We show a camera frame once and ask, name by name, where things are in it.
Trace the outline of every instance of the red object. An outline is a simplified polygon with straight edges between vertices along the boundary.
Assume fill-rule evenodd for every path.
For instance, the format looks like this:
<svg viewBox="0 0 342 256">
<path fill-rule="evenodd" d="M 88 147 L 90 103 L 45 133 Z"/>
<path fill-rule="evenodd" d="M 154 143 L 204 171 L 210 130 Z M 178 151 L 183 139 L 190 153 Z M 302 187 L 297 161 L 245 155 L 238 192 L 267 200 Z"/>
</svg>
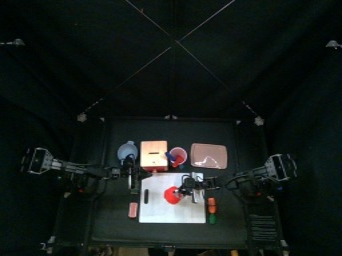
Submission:
<svg viewBox="0 0 342 256">
<path fill-rule="evenodd" d="M 131 202 L 130 203 L 130 211 L 128 211 L 128 217 L 131 219 L 136 218 L 136 212 L 138 212 L 138 203 Z"/>
<path fill-rule="evenodd" d="M 214 197 L 208 198 L 208 212 L 210 213 L 215 213 L 216 212 L 216 202 L 215 202 L 215 198 Z"/>
<path fill-rule="evenodd" d="M 180 155 L 176 155 L 176 161 L 172 163 L 172 167 L 178 167 L 180 163 L 183 163 L 184 157 Z"/>
<path fill-rule="evenodd" d="M 180 201 L 180 198 L 175 195 L 175 190 L 178 190 L 178 187 L 174 186 L 171 188 L 168 188 L 164 191 L 164 199 L 170 204 L 176 204 Z"/>
</svg>

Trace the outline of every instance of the cable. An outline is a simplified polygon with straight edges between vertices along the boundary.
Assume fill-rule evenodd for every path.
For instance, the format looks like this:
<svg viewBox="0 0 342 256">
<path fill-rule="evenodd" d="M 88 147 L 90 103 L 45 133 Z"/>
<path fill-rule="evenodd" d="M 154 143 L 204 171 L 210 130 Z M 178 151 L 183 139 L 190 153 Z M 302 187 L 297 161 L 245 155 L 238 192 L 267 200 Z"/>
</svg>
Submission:
<svg viewBox="0 0 342 256">
<path fill-rule="evenodd" d="M 235 181 L 235 180 L 238 180 L 238 179 L 241 179 L 241 178 L 246 178 L 246 177 L 249 177 L 249 175 L 247 175 L 247 174 L 243 174 L 243 175 L 239 175 L 239 176 L 235 176 L 234 178 L 231 178 L 231 179 L 227 181 L 227 183 L 225 184 L 226 189 L 230 190 L 227 186 L 230 185 L 230 183 L 231 183 L 233 181 Z"/>
</svg>

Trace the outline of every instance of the table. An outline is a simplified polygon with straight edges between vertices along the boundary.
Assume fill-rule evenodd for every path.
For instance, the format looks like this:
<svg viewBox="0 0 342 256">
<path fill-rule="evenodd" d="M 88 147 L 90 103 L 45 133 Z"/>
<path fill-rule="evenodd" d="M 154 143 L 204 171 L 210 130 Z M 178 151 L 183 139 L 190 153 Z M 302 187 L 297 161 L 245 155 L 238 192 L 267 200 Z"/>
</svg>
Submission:
<svg viewBox="0 0 342 256">
<path fill-rule="evenodd" d="M 168 149 L 180 146 L 187 152 L 192 143 L 227 147 L 226 169 L 192 167 L 188 159 L 184 169 L 172 172 L 200 172 L 204 176 L 226 175 L 229 179 L 235 172 L 262 166 L 267 159 L 263 129 L 251 121 L 114 118 L 107 119 L 104 124 L 98 122 L 95 125 L 88 124 L 82 127 L 71 160 L 84 162 L 91 159 L 107 166 L 118 166 L 116 151 L 123 143 L 135 141 L 139 147 L 140 141 L 154 140 L 166 140 Z M 83 239 L 88 244 L 134 247 L 246 248 L 243 207 L 226 189 L 206 193 L 207 197 L 216 198 L 215 225 L 208 223 L 208 213 L 203 224 L 139 223 L 138 219 L 132 220 L 127 216 L 130 202 L 139 201 L 139 197 L 130 194 L 127 180 L 107 181 L 106 186 L 102 185 L 99 190 L 103 194 L 91 201 L 88 206 L 91 209 L 87 214 L 84 213 L 87 228 L 79 232 L 83 233 L 83 237 L 80 235 L 79 239 L 74 237 L 74 241 L 79 242 Z M 66 235 L 66 217 L 60 219 L 59 239 L 71 240 L 71 235 Z"/>
</svg>

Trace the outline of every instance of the black enclosure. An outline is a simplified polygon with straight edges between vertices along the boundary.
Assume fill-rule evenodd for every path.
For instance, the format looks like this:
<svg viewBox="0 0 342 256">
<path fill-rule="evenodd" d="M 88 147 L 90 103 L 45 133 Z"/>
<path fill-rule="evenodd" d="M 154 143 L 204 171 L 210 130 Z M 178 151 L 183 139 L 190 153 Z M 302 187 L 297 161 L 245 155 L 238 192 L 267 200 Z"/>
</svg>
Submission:
<svg viewBox="0 0 342 256">
<path fill-rule="evenodd" d="M 298 178 L 277 208 L 291 255 L 339 255 L 342 48 L 326 45 L 342 43 L 341 17 L 337 0 L 1 1 L 0 254 L 45 255 L 56 220 L 83 227 L 62 225 L 71 244 L 91 232 L 120 244 L 103 229 L 106 211 L 90 210 L 108 198 L 96 207 L 83 202 L 66 219 L 64 181 L 54 172 L 20 173 L 21 156 L 44 147 L 59 159 L 106 163 L 126 132 L 147 136 L 162 122 L 158 138 L 207 129 L 203 141 L 234 150 L 243 140 L 247 153 L 235 152 L 227 172 L 294 154 Z M 94 230 L 82 213 L 100 216 Z M 238 240 L 233 247 L 246 249 Z M 225 248 L 215 241 L 202 245 Z M 200 241 L 176 245 L 200 248 Z"/>
</svg>

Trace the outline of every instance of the black wall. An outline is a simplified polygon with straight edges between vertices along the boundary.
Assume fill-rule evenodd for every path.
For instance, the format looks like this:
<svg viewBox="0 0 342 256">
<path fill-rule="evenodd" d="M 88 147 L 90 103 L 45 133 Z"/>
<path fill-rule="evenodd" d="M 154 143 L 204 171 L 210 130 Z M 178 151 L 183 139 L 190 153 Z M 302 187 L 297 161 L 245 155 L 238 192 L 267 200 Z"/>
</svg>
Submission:
<svg viewBox="0 0 342 256">
<path fill-rule="evenodd" d="M 342 52 L 331 50 L 267 122 L 273 153 L 297 156 L 298 178 L 281 200 L 295 255 L 339 255 L 342 250 L 341 64 Z"/>
<path fill-rule="evenodd" d="M 132 2 L 176 39 L 229 3 Z M 175 46 L 124 1 L 3 1 L 0 7 L 0 41 L 27 43 L 0 48 L 0 254 L 36 255 L 58 209 L 56 179 L 19 173 L 23 150 L 43 146 L 68 159 L 76 115 L 107 95 L 95 116 L 175 111 L 246 118 L 246 100 L 266 118 L 270 152 L 298 158 L 279 205 L 294 254 L 339 255 L 342 50 L 325 48 L 342 41 L 339 1 L 235 1 L 183 41 L 223 86 L 182 47 L 123 84 Z"/>
<path fill-rule="evenodd" d="M 41 146 L 68 159 L 75 124 L 58 97 L 1 48 L 0 59 L 0 254 L 33 256 L 52 234 L 60 184 L 50 174 L 20 173 L 21 157 Z"/>
</svg>

